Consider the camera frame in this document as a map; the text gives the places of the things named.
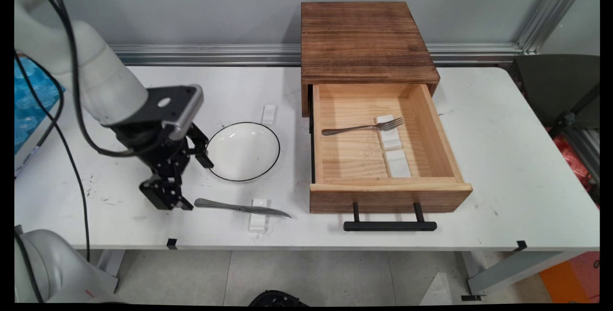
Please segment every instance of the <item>wooden box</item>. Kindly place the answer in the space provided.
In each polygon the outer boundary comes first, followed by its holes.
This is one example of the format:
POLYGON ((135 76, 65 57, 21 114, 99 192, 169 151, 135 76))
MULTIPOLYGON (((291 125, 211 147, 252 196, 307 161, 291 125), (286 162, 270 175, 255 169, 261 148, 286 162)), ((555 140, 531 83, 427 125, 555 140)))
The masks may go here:
POLYGON ((439 75, 404 2, 302 3, 303 115, 311 116, 311 213, 454 211, 472 191, 455 163, 432 102, 439 75), (390 178, 374 129, 398 127, 411 178, 390 178))
POLYGON ((309 84, 420 83, 440 79, 404 2, 302 3, 302 116, 309 84))
POLYGON ((465 184, 425 84, 319 84, 313 86, 311 213, 454 211, 473 190, 465 184), (403 117, 398 134, 410 178, 390 178, 377 130, 323 136, 323 129, 403 117))

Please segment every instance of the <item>fork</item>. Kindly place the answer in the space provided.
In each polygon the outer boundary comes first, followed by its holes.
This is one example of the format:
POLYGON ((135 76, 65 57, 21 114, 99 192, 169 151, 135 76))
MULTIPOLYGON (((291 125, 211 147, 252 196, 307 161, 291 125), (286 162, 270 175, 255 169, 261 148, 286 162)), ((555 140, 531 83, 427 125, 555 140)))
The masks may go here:
POLYGON ((405 120, 402 119, 402 117, 400 117, 400 118, 392 119, 391 121, 388 121, 388 122, 379 123, 374 126, 354 126, 354 127, 346 127, 344 129, 324 129, 321 131, 321 134, 323 136, 330 136, 330 135, 339 134, 341 132, 346 132, 349 130, 366 129, 366 128, 376 128, 376 129, 379 129, 380 131, 386 131, 386 130, 392 130, 397 126, 402 125, 403 123, 405 123, 405 120))

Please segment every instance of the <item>gray wall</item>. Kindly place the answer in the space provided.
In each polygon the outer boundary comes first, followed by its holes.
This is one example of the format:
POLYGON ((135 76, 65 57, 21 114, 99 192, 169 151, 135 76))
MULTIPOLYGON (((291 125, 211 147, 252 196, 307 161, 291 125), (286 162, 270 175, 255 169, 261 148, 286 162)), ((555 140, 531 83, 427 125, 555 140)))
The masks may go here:
POLYGON ((600 0, 575 0, 540 53, 600 56, 600 0))
MULTIPOLYGON (((427 43, 515 42, 539 0, 64 0, 110 44, 299 43, 302 1, 406 1, 427 43)), ((37 16, 53 16, 48 5, 37 16)))

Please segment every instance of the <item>white plate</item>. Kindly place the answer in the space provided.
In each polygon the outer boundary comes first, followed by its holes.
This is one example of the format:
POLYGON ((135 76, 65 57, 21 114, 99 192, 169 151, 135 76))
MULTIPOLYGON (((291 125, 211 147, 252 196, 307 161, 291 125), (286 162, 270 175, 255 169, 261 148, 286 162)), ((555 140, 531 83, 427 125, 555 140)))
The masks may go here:
POLYGON ((227 126, 214 134, 206 147, 215 165, 211 172, 232 182, 258 178, 274 166, 281 145, 276 134, 258 123, 227 126))

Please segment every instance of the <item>white table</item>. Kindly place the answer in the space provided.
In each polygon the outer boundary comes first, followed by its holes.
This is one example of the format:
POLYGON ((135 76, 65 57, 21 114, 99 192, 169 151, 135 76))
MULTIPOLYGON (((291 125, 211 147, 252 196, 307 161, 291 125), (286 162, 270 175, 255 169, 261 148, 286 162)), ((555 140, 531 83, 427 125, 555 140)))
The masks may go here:
MULTIPOLYGON (((546 268, 560 259, 600 249, 599 210, 502 69, 438 69, 441 81, 434 102, 462 176, 474 191, 453 213, 425 214, 426 221, 438 224, 434 232, 344 232, 342 224, 351 221, 351 214, 308 212, 310 135, 308 118, 300 115, 300 68, 130 69, 147 87, 201 85, 205 100, 194 122, 208 137, 239 121, 259 123, 263 106, 276 105, 272 129, 282 152, 271 171, 254 182, 235 184, 217 178, 192 159, 182 175, 182 192, 192 201, 205 197, 250 204, 254 198, 269 199, 271 207, 293 219, 271 217, 265 234, 252 234, 247 231, 249 215, 244 213, 156 209, 138 190, 151 176, 149 169, 136 158, 108 158, 90 149, 76 125, 72 101, 66 97, 59 125, 88 195, 92 248, 166 248, 168 239, 174 238, 178 249, 472 252, 512 251, 518 241, 525 241, 523 254, 557 252, 537 259, 538 269, 543 262, 546 268)), ((89 114, 85 122, 101 147, 124 149, 114 133, 89 114)), ((84 248, 81 207, 75 176, 54 133, 15 181, 15 225, 21 224, 25 231, 53 230, 76 248, 84 248)), ((362 219, 414 221, 414 214, 366 214, 362 219)), ((518 269, 528 272, 526 267, 518 269)))

